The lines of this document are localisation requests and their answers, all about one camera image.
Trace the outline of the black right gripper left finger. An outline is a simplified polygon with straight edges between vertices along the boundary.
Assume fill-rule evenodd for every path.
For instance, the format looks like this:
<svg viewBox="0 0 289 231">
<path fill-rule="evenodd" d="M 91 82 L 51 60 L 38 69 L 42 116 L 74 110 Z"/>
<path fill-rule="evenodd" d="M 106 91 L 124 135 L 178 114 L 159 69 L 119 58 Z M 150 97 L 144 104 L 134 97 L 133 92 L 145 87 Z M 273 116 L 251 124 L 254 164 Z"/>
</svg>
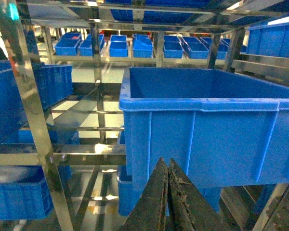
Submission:
<svg viewBox="0 0 289 231">
<path fill-rule="evenodd" d="M 168 167 L 159 158 L 144 190 L 121 231 L 164 231 L 168 199 Z"/>
</svg>

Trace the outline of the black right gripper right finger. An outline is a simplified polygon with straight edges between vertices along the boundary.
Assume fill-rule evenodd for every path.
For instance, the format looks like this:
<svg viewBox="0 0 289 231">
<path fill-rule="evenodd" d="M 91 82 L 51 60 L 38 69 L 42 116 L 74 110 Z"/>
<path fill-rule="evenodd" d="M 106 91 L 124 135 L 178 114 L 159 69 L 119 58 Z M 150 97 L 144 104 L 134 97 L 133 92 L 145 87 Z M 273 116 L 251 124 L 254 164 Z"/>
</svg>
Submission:
<svg viewBox="0 0 289 231">
<path fill-rule="evenodd" d="M 173 158 L 168 174 L 168 208 L 174 231 L 231 230 Z"/>
</svg>

